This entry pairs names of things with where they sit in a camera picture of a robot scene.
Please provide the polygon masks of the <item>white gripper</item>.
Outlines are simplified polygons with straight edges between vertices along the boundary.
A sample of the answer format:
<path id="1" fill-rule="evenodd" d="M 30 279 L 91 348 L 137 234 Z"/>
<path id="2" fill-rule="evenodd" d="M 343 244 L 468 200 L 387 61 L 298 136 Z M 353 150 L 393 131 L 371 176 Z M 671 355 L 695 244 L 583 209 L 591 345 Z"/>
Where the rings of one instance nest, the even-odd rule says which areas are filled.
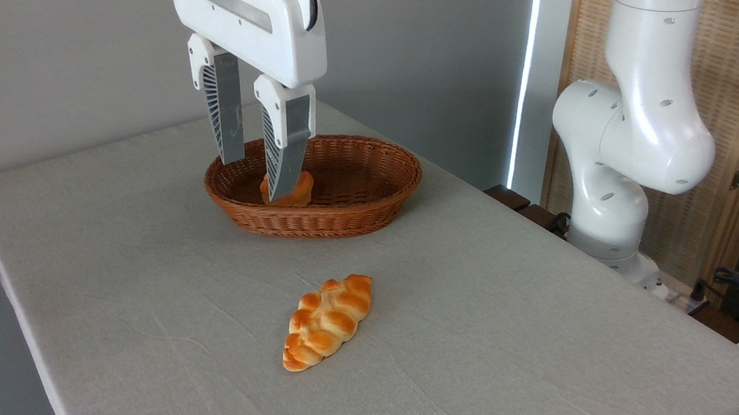
<path id="1" fill-rule="evenodd" d="M 308 139 L 316 132 L 316 90 L 309 84 L 328 70 L 324 24 L 306 30 L 309 0 L 173 4 L 181 23 L 196 32 L 187 44 L 192 84 L 205 94 L 225 165 L 245 157 L 237 58 L 263 72 L 253 88 L 262 107 L 268 198 L 287 197 L 296 188 Z"/>

